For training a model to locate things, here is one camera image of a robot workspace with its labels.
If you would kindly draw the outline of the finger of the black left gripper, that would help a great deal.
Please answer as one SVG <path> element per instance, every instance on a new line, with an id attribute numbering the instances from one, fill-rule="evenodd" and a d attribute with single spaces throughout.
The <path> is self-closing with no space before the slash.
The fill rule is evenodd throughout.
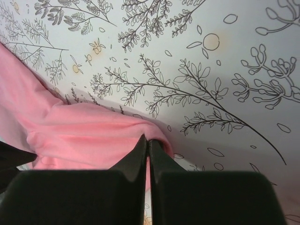
<path id="1" fill-rule="evenodd" d="M 18 166 L 31 163 L 36 158 L 34 153 L 0 142 L 0 190 L 6 191 L 12 179 L 20 172 Z"/>

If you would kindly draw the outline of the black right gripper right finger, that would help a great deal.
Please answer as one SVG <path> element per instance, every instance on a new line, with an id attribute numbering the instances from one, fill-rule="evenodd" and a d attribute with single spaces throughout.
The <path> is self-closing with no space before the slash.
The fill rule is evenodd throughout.
<path id="1" fill-rule="evenodd" d="M 187 171 L 149 143 L 152 222 L 155 225 L 284 225 L 267 178 L 256 172 Z"/>

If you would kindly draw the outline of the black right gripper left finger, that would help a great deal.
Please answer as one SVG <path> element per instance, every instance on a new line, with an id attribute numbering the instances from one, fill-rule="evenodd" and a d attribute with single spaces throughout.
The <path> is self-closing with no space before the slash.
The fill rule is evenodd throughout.
<path id="1" fill-rule="evenodd" d="M 141 225 L 147 140 L 108 170 L 27 170 L 0 205 L 3 225 Z"/>

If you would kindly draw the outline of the pink t shirt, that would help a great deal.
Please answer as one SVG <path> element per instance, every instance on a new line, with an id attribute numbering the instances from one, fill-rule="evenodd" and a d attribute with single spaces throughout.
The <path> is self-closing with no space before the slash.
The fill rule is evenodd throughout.
<path id="1" fill-rule="evenodd" d="M 65 104 L 8 49 L 0 49 L 0 136 L 37 154 L 32 169 L 108 169 L 144 135 L 172 147 L 160 128 L 93 103 Z"/>

